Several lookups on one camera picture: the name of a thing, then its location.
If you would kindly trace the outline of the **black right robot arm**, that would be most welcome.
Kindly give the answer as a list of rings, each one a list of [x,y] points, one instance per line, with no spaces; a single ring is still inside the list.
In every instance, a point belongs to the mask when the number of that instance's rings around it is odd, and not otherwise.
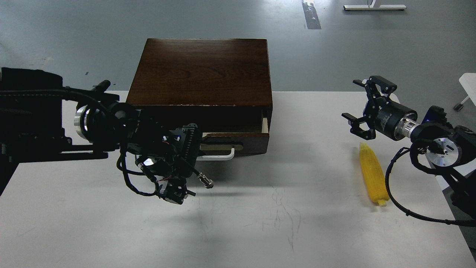
[[[475,172],[461,175],[456,167],[475,159],[475,132],[461,125],[452,126],[447,121],[444,109],[431,106],[423,121],[417,122],[415,110],[391,100],[390,95],[397,85],[379,75],[368,79],[354,80],[367,93],[367,104],[360,118],[349,113],[342,116],[348,120],[350,132],[365,140],[372,140],[376,132],[399,141],[411,140],[409,148],[401,148],[391,160],[386,173],[386,191],[390,193],[389,175],[396,160],[408,153],[416,169],[427,174],[440,175],[452,189],[452,204],[461,209],[471,220],[440,220],[410,211],[399,204],[392,195],[391,201],[407,216],[420,220],[455,224],[461,227],[475,226]]]

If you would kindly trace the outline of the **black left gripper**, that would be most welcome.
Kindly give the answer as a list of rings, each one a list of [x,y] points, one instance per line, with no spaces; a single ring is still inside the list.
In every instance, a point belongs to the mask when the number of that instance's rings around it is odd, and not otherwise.
[[[136,156],[141,175],[147,176],[158,190],[158,197],[182,205],[196,193],[188,190],[187,178],[193,174],[210,189],[214,182],[195,168],[202,132],[195,123],[168,130],[148,117],[138,119],[127,141],[128,153]]]

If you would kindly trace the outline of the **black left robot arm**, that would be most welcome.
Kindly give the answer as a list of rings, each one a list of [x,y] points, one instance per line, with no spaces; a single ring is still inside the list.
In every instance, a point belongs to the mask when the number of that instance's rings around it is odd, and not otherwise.
[[[195,174],[206,188],[213,181],[195,169],[202,132],[196,124],[168,130],[145,110],[106,93],[105,80],[91,90],[63,86],[43,70],[1,68],[1,191],[20,163],[106,159],[120,150],[116,166],[134,193],[181,205],[195,193]]]

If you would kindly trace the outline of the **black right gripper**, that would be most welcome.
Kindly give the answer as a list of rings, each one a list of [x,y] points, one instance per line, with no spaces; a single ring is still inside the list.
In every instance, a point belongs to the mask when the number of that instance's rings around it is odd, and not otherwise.
[[[415,121],[418,114],[415,110],[390,99],[389,96],[398,86],[379,75],[371,75],[364,80],[355,79],[353,83],[365,89],[368,102],[361,118],[349,113],[341,114],[350,125],[350,133],[364,140],[376,139],[376,131],[395,141],[405,138],[406,135],[403,134],[405,121]],[[369,129],[362,129],[360,125],[363,123],[367,124]]]

